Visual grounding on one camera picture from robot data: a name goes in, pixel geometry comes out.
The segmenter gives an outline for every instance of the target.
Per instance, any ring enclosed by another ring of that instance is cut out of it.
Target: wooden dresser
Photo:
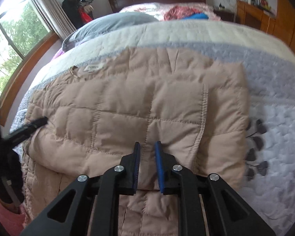
[[[271,18],[263,10],[237,0],[237,22],[272,34],[295,53],[295,9],[288,0],[277,0],[277,16]]]

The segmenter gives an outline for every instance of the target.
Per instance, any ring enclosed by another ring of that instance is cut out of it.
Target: curtain
[[[76,31],[57,0],[34,0],[34,3],[62,40]]]

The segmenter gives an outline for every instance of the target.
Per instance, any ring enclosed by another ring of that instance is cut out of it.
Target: grey blanket
[[[295,65],[236,45],[164,43],[156,46],[190,48],[224,62],[243,61],[252,99],[251,123],[247,129],[247,172],[239,194],[277,236],[283,236],[295,222]],[[77,66],[102,58],[95,57]],[[26,93],[11,130],[22,125],[33,91],[42,89],[56,77]],[[16,151],[21,154],[22,148],[17,147]]]

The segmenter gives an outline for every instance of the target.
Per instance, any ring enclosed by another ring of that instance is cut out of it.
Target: grey pillow
[[[67,52],[74,47],[102,34],[120,28],[158,21],[151,15],[142,12],[122,12],[97,18],[70,34],[62,44],[62,50]]]

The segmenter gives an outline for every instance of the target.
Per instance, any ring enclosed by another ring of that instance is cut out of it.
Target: triangular cutout
[[[76,194],[75,190],[70,190],[54,207],[47,213],[47,217],[64,223],[66,221],[69,209]]]
[[[221,194],[223,196],[230,219],[233,222],[245,219],[249,215],[249,212],[244,208],[244,206],[241,205],[228,190],[223,190]]]

